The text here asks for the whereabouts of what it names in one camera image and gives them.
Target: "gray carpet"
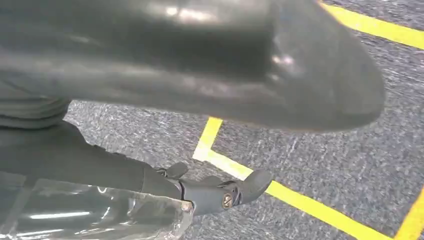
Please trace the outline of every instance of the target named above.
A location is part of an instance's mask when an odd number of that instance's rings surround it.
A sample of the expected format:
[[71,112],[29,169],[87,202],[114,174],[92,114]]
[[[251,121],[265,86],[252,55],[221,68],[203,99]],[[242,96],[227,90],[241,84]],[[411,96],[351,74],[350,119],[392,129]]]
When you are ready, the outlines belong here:
[[[344,8],[424,30],[421,0],[329,0]],[[384,115],[371,126],[329,134],[290,133],[224,122],[213,149],[281,184],[394,236],[424,185],[424,51],[355,33],[386,80]],[[191,160],[206,116],[76,101],[68,121],[86,139],[154,166],[190,165],[189,176],[229,176]],[[195,219],[185,240],[352,239],[271,197]]]

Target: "yellow tape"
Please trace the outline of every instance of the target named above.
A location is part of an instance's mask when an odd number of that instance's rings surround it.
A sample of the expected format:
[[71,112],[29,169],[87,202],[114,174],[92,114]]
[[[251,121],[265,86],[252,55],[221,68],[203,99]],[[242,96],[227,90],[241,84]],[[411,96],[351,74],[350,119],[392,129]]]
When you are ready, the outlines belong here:
[[222,119],[209,117],[206,126],[204,127],[203,133],[200,136],[197,147],[194,150],[193,159],[203,162],[205,157],[208,155],[209,150],[214,144],[215,137],[220,130]]
[[[203,149],[195,153],[193,158],[202,162],[207,161],[235,178],[244,180],[250,173],[253,172],[252,169],[210,149],[215,141],[215,137],[218,134],[221,124],[222,120],[217,118],[210,118],[208,120],[206,127],[203,130],[204,135],[200,137],[200,142],[204,141],[204,143],[199,142],[197,145]],[[359,240],[392,239],[370,227],[354,221],[346,215],[325,206],[318,201],[313,200],[312,198],[290,190],[276,181],[272,182],[266,192]]]
[[403,220],[395,240],[417,240],[424,230],[424,187]]
[[321,4],[346,27],[393,42],[424,49],[424,31],[382,21],[341,7]]

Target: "clear plastic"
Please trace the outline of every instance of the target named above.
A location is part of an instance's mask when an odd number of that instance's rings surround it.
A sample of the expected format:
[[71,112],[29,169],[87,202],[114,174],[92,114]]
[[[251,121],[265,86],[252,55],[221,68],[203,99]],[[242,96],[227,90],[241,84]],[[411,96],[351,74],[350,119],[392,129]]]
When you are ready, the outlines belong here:
[[0,178],[0,239],[177,240],[190,202],[123,189]]

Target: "floor marking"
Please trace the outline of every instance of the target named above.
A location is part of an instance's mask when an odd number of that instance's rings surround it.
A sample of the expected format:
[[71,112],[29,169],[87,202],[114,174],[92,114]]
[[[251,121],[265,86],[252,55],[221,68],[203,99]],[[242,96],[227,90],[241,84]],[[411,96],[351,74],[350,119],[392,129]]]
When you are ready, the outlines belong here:
[[215,137],[220,130],[222,119],[216,117],[209,117],[206,126],[203,129],[203,133],[197,143],[196,149],[194,150],[193,158],[203,162],[203,159],[208,155],[209,150],[215,142]]
[[403,220],[395,240],[417,240],[424,230],[424,187]]
[[[221,127],[222,120],[210,118],[203,130],[204,135],[200,137],[197,145],[200,149],[195,151],[193,158],[202,162],[209,162],[224,172],[234,176],[235,178],[244,180],[252,169],[231,160],[230,158],[214,152],[211,147],[218,131]],[[279,200],[311,215],[315,218],[359,239],[359,240],[391,240],[392,238],[367,227],[341,212],[332,209],[312,198],[295,192],[280,183],[273,181],[266,193],[278,198]]]
[[338,6],[321,3],[348,28],[424,50],[424,31],[379,20]]

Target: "yellow line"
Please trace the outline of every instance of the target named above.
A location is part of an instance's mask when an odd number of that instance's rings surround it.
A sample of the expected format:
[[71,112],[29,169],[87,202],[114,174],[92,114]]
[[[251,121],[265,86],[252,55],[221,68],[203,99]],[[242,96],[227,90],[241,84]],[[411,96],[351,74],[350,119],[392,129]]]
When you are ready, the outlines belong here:
[[424,187],[403,220],[395,240],[417,240],[424,230]]
[[382,21],[338,6],[331,6],[324,3],[321,5],[337,20],[351,29],[424,49],[424,31]]
[[215,137],[217,136],[222,123],[222,119],[209,117],[203,133],[200,136],[199,142],[197,143],[197,147],[194,150],[193,159],[203,162],[203,159],[205,159],[205,156],[208,155],[209,150],[214,144]]
[[[196,150],[193,155],[194,159],[199,161],[207,161],[224,172],[229,173],[235,178],[244,180],[252,170],[240,163],[229,159],[228,157],[216,153],[210,149],[218,134],[222,120],[210,118],[203,130],[204,135],[200,137],[197,145],[200,150]],[[266,192],[281,201],[314,216],[315,218],[334,226],[335,228],[359,239],[359,240],[391,240],[392,238],[385,236],[374,229],[362,225],[354,221],[348,216],[338,212],[324,204],[313,200],[307,196],[297,193],[280,183],[273,181]]]

